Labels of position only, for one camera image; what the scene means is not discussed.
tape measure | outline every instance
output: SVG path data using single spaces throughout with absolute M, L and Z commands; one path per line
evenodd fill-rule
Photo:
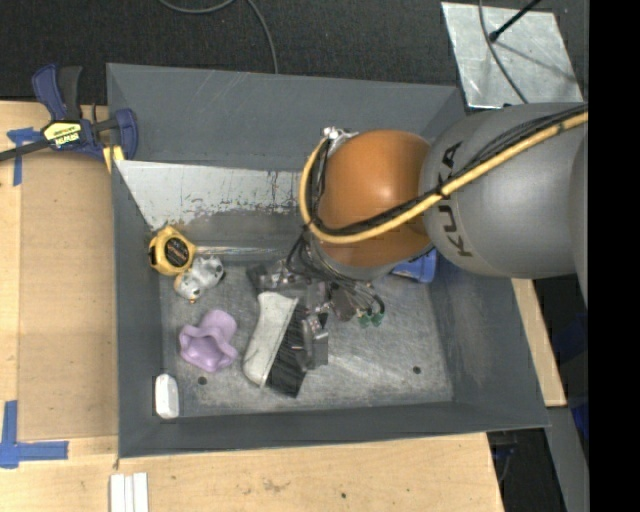
M 149 242 L 149 263 L 165 276 L 182 274 L 191 267 L 196 246 L 170 226 Z

gray bin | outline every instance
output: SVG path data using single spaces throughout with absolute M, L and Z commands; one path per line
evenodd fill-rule
M 329 365 L 308 374 L 297 399 L 253 386 L 240 360 L 208 375 L 177 354 L 179 328 L 211 307 L 238 321 L 232 343 L 242 354 L 258 315 L 244 269 L 282 255 L 299 233 L 293 192 L 322 128 L 433 140 L 464 116 L 455 88 L 127 65 L 108 67 L 108 87 L 110 109 L 133 109 L 140 129 L 136 160 L 119 163 L 112 179 L 121 457 L 548 424 L 510 281 L 442 258 L 429 285 L 376 282 L 388 309 L 381 328 L 332 319 Z M 211 192 L 221 180 L 223 200 Z M 267 199 L 246 200 L 247 187 Z M 164 223 L 198 244 L 265 252 L 223 258 L 227 278 L 189 305 L 148 264 Z M 180 389 L 172 421 L 153 409 L 164 372 Z

black floor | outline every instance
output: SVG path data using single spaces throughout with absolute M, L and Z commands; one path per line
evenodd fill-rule
M 215 0 L 174 2 L 202 7 Z M 254 2 L 269 26 L 281 73 L 459 85 L 438 1 Z M 487 0 L 485 5 L 521 8 L 527 3 Z M 176 14 L 157 0 L 21 0 L 2 7 L 0 99 L 33 97 L 31 75 L 50 62 L 84 67 L 79 100 L 85 104 L 106 104 L 107 62 L 273 71 L 265 33 L 247 0 L 199 16 Z M 588 100 L 588 0 L 543 0 L 536 9 L 556 15 Z M 584 311 L 574 277 L 536 286 L 552 334 Z M 565 510 L 542 431 L 506 440 L 495 434 L 491 440 L 515 446 L 502 483 L 507 512 Z M 500 476 L 505 461 L 496 463 Z

yellow cable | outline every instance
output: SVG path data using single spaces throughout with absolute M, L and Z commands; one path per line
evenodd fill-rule
M 302 215 L 302 219 L 304 220 L 305 224 L 309 226 L 309 229 L 311 230 L 311 232 L 319 240 L 322 240 L 323 242 L 329 242 L 332 244 L 352 244 L 356 242 L 362 242 L 363 240 L 368 240 L 369 238 L 380 236 L 386 233 L 387 231 L 398 228 L 399 226 L 413 219 L 417 215 L 420 215 L 421 213 L 431 208 L 438 201 L 444 199 L 445 197 L 450 196 L 456 190 L 460 189 L 461 187 L 468 184 L 469 182 L 479 178 L 483 174 L 486 174 L 490 170 L 494 169 L 500 164 L 503 164 L 504 162 L 513 158 L 514 156 L 519 155 L 523 151 L 526 151 L 527 149 L 537 144 L 540 144 L 541 142 L 544 142 L 545 140 L 550 139 L 551 137 L 554 137 L 555 135 L 557 135 L 562 131 L 570 130 L 571 128 L 580 126 L 581 124 L 586 123 L 588 120 L 589 120 L 589 114 L 588 112 L 584 112 L 582 114 L 578 114 L 576 116 L 570 117 L 569 119 L 562 121 L 560 123 L 557 123 L 553 126 L 550 126 L 549 128 L 541 130 L 531 135 L 530 137 L 527 137 L 526 139 L 521 140 L 520 142 L 514 144 L 513 146 L 508 147 L 504 151 L 501 151 L 496 156 L 490 158 L 486 162 L 483 162 L 477 165 L 476 167 L 470 169 L 468 172 L 464 173 L 462 176 L 449 181 L 446 185 L 444 185 L 441 188 L 442 195 L 440 194 L 430 195 L 429 197 L 425 198 L 423 201 L 415 205 L 410 210 L 407 210 L 406 212 L 401 213 L 397 217 L 394 217 L 393 219 L 388 220 L 384 224 L 381 224 L 374 228 L 367 229 L 365 231 L 361 231 L 360 233 L 354 233 L 351 235 L 331 235 L 329 233 L 322 231 L 318 226 L 316 226 L 312 222 L 311 215 L 309 214 L 309 210 L 307 209 L 307 202 L 306 202 L 307 180 L 309 179 L 311 168 L 313 167 L 313 164 L 316 161 L 316 157 L 318 156 L 318 153 L 322 149 L 322 145 L 327 140 L 326 138 L 324 138 L 313 150 L 313 153 L 311 153 L 311 156 L 307 160 L 307 163 L 304 166 L 304 169 L 302 170 L 302 176 L 300 178 L 299 196 L 298 196 L 300 198 L 299 203 L 300 203 L 300 213 Z

purple sponge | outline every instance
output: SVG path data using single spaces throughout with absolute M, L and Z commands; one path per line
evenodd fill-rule
M 237 327 L 228 313 L 209 311 L 198 327 L 185 325 L 180 331 L 180 356 L 210 373 L 226 368 L 238 357 L 238 351 L 229 343 Z

